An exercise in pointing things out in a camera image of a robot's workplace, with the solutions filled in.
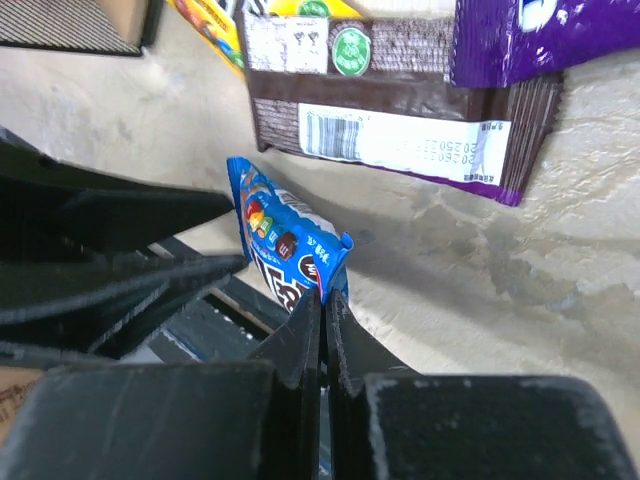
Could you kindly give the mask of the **blue M&M's bag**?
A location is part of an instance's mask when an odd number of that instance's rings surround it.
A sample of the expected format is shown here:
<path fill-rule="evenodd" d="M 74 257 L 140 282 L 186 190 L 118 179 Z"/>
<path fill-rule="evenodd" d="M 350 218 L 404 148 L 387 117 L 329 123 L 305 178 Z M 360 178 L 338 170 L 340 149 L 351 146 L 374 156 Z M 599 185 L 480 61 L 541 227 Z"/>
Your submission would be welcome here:
<path fill-rule="evenodd" d="M 334 289 L 349 295 L 346 259 L 351 236 L 244 157 L 227 159 L 243 249 L 277 301 L 292 312 L 316 288 L 325 302 Z"/>

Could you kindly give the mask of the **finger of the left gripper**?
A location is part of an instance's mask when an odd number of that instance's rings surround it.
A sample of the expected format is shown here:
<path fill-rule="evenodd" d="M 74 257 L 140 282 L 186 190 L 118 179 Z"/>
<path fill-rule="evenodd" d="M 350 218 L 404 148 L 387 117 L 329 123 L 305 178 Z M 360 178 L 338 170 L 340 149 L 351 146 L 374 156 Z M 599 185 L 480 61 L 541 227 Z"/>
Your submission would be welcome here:
<path fill-rule="evenodd" d="M 145 184 L 56 160 L 1 131 L 1 260 L 84 262 L 147 247 L 233 208 L 218 191 Z"/>
<path fill-rule="evenodd" d="M 237 254 L 4 265 L 1 353 L 46 360 L 120 359 L 246 265 Z"/>

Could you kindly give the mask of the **brown chocolate bag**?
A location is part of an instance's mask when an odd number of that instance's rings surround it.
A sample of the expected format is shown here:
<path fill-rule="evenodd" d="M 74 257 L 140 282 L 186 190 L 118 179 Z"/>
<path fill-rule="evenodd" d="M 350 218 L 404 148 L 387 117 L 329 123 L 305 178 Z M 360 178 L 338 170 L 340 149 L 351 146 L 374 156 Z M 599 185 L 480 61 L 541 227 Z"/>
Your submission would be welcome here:
<path fill-rule="evenodd" d="M 518 205 L 561 74 L 505 88 L 448 76 L 449 17 L 238 20 L 256 145 L 398 172 Z"/>

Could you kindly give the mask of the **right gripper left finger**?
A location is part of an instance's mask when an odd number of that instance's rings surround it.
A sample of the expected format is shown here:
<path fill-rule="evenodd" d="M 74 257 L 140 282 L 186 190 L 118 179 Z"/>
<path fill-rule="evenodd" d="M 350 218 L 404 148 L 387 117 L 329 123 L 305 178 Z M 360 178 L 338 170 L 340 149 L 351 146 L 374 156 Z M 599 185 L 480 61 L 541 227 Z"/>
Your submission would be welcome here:
<path fill-rule="evenodd" d="M 249 355 L 275 367 L 262 434 L 262 479 L 319 475 L 322 304 L 305 292 L 288 320 Z"/>

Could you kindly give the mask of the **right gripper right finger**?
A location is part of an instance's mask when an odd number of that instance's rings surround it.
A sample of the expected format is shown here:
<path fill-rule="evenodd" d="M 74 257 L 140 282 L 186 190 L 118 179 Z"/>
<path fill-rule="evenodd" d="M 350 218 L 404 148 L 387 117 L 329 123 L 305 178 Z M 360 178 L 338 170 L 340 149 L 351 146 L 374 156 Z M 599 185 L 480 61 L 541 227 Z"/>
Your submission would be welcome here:
<path fill-rule="evenodd" d="M 364 378 L 372 373 L 415 370 L 360 325 L 338 290 L 327 299 L 327 367 L 332 475 L 335 479 L 373 479 Z"/>

